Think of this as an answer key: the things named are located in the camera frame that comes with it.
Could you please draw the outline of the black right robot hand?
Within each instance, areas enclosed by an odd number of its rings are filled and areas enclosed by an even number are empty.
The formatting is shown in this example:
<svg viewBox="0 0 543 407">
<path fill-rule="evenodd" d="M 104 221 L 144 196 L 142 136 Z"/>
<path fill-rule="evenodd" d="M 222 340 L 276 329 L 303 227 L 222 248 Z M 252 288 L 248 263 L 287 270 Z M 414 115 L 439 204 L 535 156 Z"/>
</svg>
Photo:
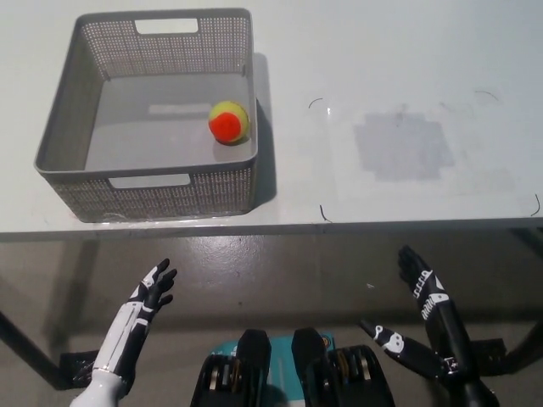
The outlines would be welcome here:
<svg viewBox="0 0 543 407">
<path fill-rule="evenodd" d="M 400 278 L 417 302 L 430 345 L 362 320 L 361 329 L 394 361 L 446 386 L 478 382 L 479 368 L 467 330 L 436 272 L 412 248 L 399 251 Z"/>
</svg>

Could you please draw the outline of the white and black left hand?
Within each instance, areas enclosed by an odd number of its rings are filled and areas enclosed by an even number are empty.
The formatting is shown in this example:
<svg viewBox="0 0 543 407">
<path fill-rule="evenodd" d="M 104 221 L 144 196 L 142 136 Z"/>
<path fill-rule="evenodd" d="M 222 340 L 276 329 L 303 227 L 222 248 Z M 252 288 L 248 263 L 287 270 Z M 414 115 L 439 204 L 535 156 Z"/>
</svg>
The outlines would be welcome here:
<svg viewBox="0 0 543 407">
<path fill-rule="evenodd" d="M 121 305 L 94 362 L 94 369 L 113 373 L 125 380 L 135 376 L 149 328 L 160 310 L 171 303 L 176 269 L 163 259 L 138 283 Z"/>
</svg>

